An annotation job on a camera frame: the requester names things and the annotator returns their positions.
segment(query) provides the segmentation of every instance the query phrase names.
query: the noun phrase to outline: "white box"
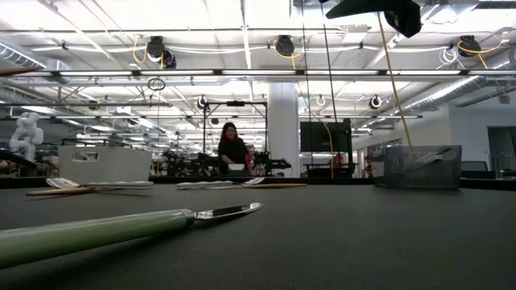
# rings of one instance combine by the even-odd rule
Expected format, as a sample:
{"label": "white box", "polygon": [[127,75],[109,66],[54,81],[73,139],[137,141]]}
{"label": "white box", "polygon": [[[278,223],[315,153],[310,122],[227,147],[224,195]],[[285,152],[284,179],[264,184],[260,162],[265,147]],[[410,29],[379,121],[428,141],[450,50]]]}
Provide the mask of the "white box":
{"label": "white box", "polygon": [[147,181],[152,153],[123,147],[59,146],[60,177],[89,182]]}

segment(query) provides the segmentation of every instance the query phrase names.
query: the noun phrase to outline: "woman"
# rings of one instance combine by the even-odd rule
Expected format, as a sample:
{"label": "woman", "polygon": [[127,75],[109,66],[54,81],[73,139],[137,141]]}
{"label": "woman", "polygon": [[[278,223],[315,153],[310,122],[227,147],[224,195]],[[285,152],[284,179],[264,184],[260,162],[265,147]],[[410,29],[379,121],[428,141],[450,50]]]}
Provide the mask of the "woman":
{"label": "woman", "polygon": [[235,124],[232,122],[224,124],[218,144],[219,172],[227,174],[229,164],[246,164],[245,155],[247,153],[248,149],[236,133]]}

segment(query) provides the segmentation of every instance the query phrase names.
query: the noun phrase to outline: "white column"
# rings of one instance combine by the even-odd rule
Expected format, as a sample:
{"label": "white column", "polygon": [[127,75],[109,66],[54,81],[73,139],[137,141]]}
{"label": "white column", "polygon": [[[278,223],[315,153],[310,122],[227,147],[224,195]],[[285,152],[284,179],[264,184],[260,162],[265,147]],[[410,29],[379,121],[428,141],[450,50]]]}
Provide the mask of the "white column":
{"label": "white column", "polygon": [[292,169],[275,170],[299,177],[298,92],[294,83],[268,85],[268,150],[272,159],[285,159]]}

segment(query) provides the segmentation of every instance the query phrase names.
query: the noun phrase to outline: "dark hair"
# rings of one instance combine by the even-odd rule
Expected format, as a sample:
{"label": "dark hair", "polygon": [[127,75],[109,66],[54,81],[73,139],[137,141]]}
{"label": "dark hair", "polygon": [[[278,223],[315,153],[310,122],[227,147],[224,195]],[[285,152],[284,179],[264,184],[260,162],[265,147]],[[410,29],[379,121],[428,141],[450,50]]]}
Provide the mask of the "dark hair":
{"label": "dark hair", "polygon": [[226,124],[224,124],[223,133],[220,136],[220,143],[225,143],[225,142],[230,141],[226,136],[226,131],[227,131],[227,128],[229,128],[229,127],[233,127],[233,129],[235,129],[235,139],[237,139],[239,137],[238,133],[236,132],[235,124],[233,124],[232,122],[227,122]]}

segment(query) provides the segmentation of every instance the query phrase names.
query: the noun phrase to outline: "red object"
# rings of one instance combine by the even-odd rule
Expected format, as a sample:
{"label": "red object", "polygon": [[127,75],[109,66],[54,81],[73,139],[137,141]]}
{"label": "red object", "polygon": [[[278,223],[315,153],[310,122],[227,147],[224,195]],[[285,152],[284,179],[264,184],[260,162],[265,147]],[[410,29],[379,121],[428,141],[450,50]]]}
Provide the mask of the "red object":
{"label": "red object", "polygon": [[344,162],[344,158],[342,157],[342,155],[338,154],[338,155],[333,156],[332,161],[333,161],[333,166],[335,168],[340,168],[340,167],[342,167],[342,163]]}
{"label": "red object", "polygon": [[247,153],[245,155],[245,163],[246,165],[248,166],[248,168],[252,168],[252,154],[251,153]]}

